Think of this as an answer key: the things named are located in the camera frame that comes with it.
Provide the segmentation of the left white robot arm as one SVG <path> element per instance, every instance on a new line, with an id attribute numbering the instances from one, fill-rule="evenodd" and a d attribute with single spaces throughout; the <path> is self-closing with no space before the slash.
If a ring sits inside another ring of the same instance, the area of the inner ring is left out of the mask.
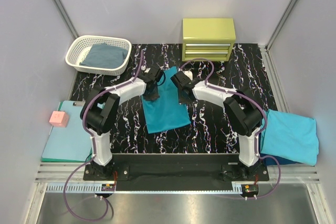
<path id="1" fill-rule="evenodd" d="M 94 175 L 103 180 L 113 172 L 110 150 L 110 132 L 114 126 L 119 105 L 134 97 L 142 96 L 146 101 L 155 101 L 158 87 L 166 81 L 165 73 L 159 67 L 140 71 L 137 76 L 111 87 L 93 88 L 80 113 L 82 126 L 90 135 L 92 154 L 87 163 Z"/>

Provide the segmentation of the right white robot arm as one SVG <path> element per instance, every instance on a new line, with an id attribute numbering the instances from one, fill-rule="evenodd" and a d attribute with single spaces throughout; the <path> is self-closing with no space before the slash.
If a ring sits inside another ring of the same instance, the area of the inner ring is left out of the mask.
<path id="1" fill-rule="evenodd" d="M 223 108 L 239 140 L 238 164 L 229 171 L 224 171 L 225 176 L 244 180 L 256 176 L 260 166 L 259 134 L 266 115 L 261 106 L 253 100 L 251 91 L 246 88 L 228 89 L 199 78 L 192 80 L 183 71 L 174 74 L 171 81 L 177 87 L 179 102 L 203 100 Z"/>

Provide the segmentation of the teal t shirt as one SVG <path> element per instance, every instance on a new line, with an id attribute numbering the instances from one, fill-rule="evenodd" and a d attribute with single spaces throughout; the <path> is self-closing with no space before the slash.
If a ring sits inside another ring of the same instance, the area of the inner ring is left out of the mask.
<path id="1" fill-rule="evenodd" d="M 191 123 L 187 106 L 179 103 L 177 87 L 171 77 L 177 67 L 164 71 L 158 87 L 159 98 L 155 101 L 142 100 L 147 131 L 150 134 L 187 126 Z"/>

